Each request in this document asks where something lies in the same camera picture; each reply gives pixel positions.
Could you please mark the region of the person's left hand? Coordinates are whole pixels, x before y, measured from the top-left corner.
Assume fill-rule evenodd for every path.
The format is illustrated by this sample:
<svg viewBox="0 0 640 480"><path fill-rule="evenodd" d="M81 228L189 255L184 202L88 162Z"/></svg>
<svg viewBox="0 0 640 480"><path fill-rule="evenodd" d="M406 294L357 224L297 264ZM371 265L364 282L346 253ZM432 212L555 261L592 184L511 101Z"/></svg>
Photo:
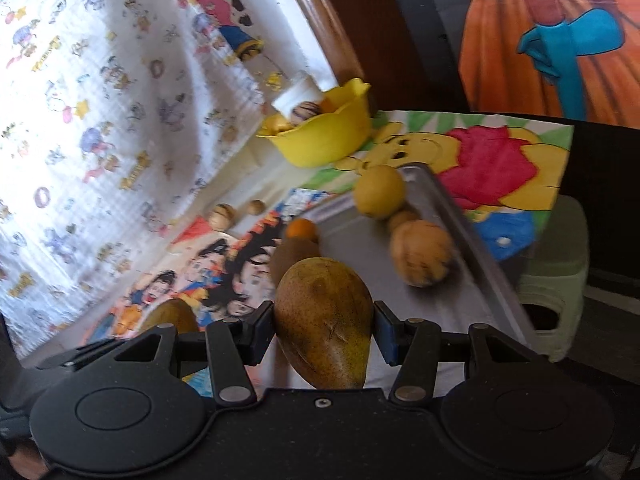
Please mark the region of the person's left hand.
<svg viewBox="0 0 640 480"><path fill-rule="evenodd" d="M8 457L8 463L19 479L39 480L49 472L37 445L32 440L18 442L13 454Z"/></svg>

